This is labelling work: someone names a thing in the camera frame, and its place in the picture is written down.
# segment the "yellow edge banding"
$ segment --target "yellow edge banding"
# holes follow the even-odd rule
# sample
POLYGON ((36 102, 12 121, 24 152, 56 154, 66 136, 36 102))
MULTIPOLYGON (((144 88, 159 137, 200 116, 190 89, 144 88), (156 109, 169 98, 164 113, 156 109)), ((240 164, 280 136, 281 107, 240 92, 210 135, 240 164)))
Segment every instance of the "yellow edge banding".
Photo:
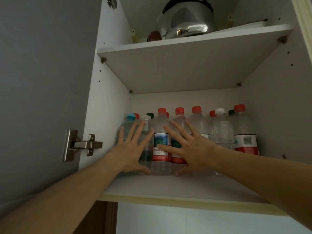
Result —
POLYGON ((312 61, 312 4, 310 0, 291 0, 312 61))
POLYGON ((134 204, 148 204, 193 209, 207 209, 216 211, 243 212, 287 216, 281 209, 270 203, 252 203, 222 200, 201 200, 181 197, 146 196, 138 194, 103 193, 97 200, 125 202, 134 204))

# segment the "cabinet shelf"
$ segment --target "cabinet shelf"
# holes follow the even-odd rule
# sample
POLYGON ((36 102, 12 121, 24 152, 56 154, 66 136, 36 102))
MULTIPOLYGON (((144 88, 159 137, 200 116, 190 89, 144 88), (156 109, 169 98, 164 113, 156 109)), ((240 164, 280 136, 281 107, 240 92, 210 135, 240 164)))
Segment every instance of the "cabinet shelf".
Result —
POLYGON ((99 200, 284 215, 254 191, 227 177, 116 178, 99 200))
POLYGON ((100 48, 134 94, 236 87, 292 31, 290 25, 100 48))

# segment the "green bottle cap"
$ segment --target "green bottle cap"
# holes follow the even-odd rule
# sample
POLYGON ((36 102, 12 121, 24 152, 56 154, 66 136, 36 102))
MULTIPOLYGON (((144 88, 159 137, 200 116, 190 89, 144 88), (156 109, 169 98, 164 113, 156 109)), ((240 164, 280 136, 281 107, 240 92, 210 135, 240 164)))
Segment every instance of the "green bottle cap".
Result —
POLYGON ((154 113, 150 113, 150 112, 149 112, 149 113, 147 113, 146 115, 147 115, 147 116, 150 116, 152 119, 154 118, 154 113))
POLYGON ((229 110, 229 116, 234 116, 234 114, 235 114, 235 110, 234 109, 229 110))

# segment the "gray cabinet door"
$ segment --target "gray cabinet door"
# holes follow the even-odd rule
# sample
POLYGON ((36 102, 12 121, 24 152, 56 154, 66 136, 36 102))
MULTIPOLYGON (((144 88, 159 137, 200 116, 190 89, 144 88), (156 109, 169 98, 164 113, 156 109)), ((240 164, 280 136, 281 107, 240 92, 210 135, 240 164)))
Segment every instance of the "gray cabinet door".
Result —
POLYGON ((0 0, 0 205, 76 172, 102 0, 0 0))

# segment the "red bottle cap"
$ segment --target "red bottle cap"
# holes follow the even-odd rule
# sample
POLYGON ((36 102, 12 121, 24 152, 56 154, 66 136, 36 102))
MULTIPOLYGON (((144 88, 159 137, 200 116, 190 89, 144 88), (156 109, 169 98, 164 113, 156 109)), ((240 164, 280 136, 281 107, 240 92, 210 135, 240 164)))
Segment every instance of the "red bottle cap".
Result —
POLYGON ((167 110, 165 108, 158 108, 158 114, 160 113, 166 113, 167 110))
POLYGON ((215 116, 216 116, 216 111, 215 111, 215 110, 210 111, 210 112, 209 112, 209 115, 210 115, 211 117, 215 117, 215 116))
POLYGON ((235 112, 244 112, 246 111, 245 104, 238 104, 234 106, 235 112))
POLYGON ((134 113, 135 114, 135 119, 140 119, 140 114, 134 113))
POLYGON ((201 106, 194 106, 192 107, 193 113, 201 113, 201 106))
POLYGON ((184 108, 176 108, 176 114, 177 114, 177 115, 182 115, 182 114, 184 114, 184 108))

